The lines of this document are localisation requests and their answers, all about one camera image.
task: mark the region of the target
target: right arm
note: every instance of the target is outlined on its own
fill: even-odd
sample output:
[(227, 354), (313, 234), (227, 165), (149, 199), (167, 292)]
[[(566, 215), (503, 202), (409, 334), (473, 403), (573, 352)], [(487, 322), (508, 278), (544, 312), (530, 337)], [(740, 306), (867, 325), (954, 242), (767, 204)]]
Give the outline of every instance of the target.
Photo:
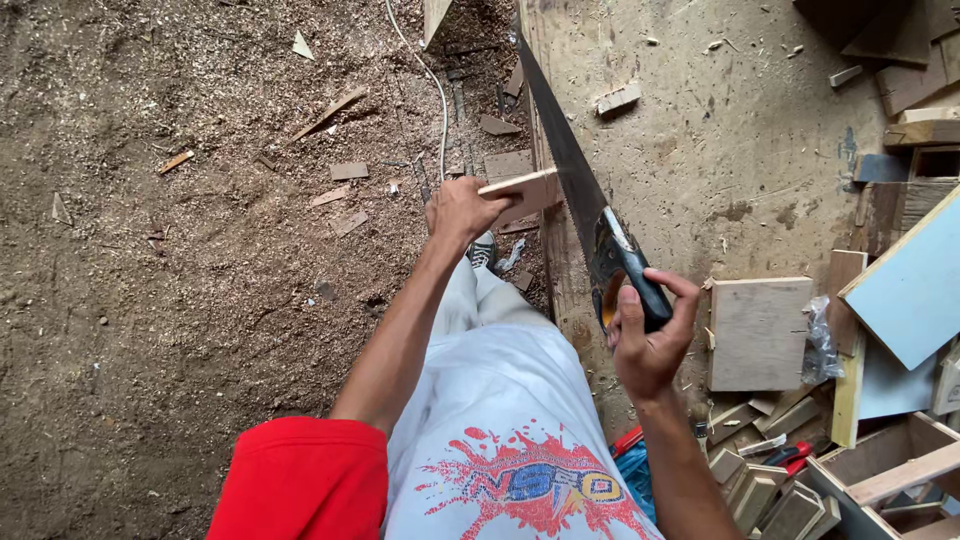
[(608, 328), (608, 342), (616, 348), (616, 374), (643, 426), (657, 525), (669, 540), (743, 540), (672, 386), (693, 340), (700, 288), (661, 270), (647, 268), (643, 275), (677, 295), (673, 318), (661, 330), (645, 334), (639, 295), (625, 286)]

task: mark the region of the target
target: dusty floor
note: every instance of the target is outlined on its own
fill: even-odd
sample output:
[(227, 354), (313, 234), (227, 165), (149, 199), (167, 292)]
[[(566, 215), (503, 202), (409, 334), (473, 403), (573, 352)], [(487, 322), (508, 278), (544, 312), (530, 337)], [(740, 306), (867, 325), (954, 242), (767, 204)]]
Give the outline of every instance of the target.
[[(379, 2), (250, 4), (0, 0), (0, 537), (202, 537), (236, 435), (326, 414), (412, 269), (419, 187), (380, 162), (424, 152), (436, 187), (436, 88)], [(396, 4), (416, 42), (421, 2)], [(426, 59), (450, 107), (447, 166), (472, 144), (482, 174), (529, 136), (476, 130), (516, 56), (509, 2), (475, 4), (436, 40), (498, 47)], [(316, 62), (290, 51), (297, 30)], [(444, 72), (462, 65), (483, 74), (458, 123)], [(360, 85), (333, 135), (289, 143)], [(525, 125), (523, 107), (509, 119)], [(368, 179), (309, 206), (339, 185), (330, 164), (359, 160)], [(51, 219), (55, 191), (72, 227)], [(338, 239), (328, 222), (360, 209), (370, 220)], [(545, 310), (538, 233), (522, 235), (517, 270)]]

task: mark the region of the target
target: white cable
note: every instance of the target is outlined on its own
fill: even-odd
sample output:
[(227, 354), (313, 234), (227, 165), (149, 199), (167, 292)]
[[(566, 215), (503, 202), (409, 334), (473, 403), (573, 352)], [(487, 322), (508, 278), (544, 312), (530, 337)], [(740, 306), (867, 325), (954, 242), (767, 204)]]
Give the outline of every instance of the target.
[(400, 27), (396, 25), (396, 19), (394, 19), (394, 10), (390, 6), (390, 0), (386, 0), (386, 2), (387, 2), (387, 15), (390, 17), (390, 22), (394, 25), (394, 30), (396, 30), (396, 34), (400, 36), (400, 41), (403, 41), (403, 44), (406, 45), (408, 49), (410, 49), (410, 54), (414, 55), (414, 58), (417, 59), (417, 61), (420, 63), (423, 69), (425, 69), (426, 72), (430, 74), (430, 77), (433, 78), (433, 82), (437, 84), (437, 90), (440, 91), (440, 101), (444, 104), (444, 134), (440, 138), (440, 182), (442, 183), (444, 181), (444, 149), (446, 148), (446, 122), (447, 122), (446, 95), (444, 94), (444, 87), (440, 86), (440, 80), (438, 80), (437, 76), (433, 74), (433, 71), (430, 71), (430, 68), (427, 67), (425, 63), (423, 63), (423, 60), (420, 59), (420, 56), (414, 50), (413, 46), (411, 46), (410, 43), (407, 42), (406, 37), (404, 37), (403, 33), (400, 31)]

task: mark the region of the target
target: graphic print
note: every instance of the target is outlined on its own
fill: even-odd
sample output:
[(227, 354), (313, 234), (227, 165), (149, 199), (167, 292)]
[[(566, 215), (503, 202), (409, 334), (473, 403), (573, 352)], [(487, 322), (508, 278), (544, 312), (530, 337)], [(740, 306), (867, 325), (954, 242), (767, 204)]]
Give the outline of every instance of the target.
[[(515, 436), (507, 442), (518, 441), (519, 448), (497, 445), (499, 436), (479, 428), (467, 428), (464, 434), (477, 441), (490, 439), (495, 456), (487, 459), (475, 452), (467, 440), (453, 440), (449, 446), (461, 452), (466, 460), (447, 459), (420, 467), (457, 488), (453, 497), (430, 508), (426, 515), (442, 511), (452, 503), (479, 504), (480, 516), (461, 540), (475, 539), (487, 522), (501, 514), (519, 519), (519, 528), (531, 527), (551, 537), (561, 528), (570, 528), (568, 519), (585, 519), (590, 530), (601, 531), (611, 540), (611, 520), (625, 524), (640, 538), (649, 540), (636, 503), (586, 447), (575, 444), (568, 450), (564, 448), (562, 436), (556, 438), (549, 433), (546, 441), (537, 443), (515, 431)], [(481, 451), (487, 449), (486, 443), (478, 446)], [(422, 491), (436, 485), (437, 482), (432, 482), (415, 489)]]

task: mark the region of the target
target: red shirt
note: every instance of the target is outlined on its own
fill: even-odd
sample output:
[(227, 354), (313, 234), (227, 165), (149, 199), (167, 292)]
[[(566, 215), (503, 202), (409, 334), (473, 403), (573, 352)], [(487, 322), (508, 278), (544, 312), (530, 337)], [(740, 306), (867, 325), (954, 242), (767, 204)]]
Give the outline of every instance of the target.
[(208, 539), (377, 538), (387, 436), (355, 420), (278, 418), (244, 431)]

